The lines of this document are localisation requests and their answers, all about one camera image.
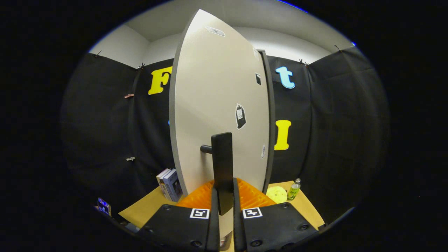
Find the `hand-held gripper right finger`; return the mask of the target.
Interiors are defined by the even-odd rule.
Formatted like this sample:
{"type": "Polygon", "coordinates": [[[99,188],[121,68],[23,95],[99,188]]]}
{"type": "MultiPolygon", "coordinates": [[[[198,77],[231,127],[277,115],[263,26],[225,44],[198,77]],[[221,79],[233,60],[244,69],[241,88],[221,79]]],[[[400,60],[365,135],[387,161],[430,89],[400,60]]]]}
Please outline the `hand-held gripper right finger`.
{"type": "Polygon", "coordinates": [[[237,178],[233,186],[235,252],[287,252],[320,235],[290,203],[241,209],[237,178]]]}

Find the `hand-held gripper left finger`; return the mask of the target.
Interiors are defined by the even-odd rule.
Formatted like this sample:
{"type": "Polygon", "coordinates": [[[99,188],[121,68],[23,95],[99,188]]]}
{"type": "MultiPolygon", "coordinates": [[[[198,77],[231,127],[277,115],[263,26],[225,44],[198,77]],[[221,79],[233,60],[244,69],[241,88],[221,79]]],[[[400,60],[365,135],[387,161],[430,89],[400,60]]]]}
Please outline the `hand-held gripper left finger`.
{"type": "Polygon", "coordinates": [[[202,202],[209,202],[206,208],[187,208],[164,204],[140,228],[137,236],[159,247],[163,252],[218,252],[219,201],[214,181],[190,193],[202,202]]]}

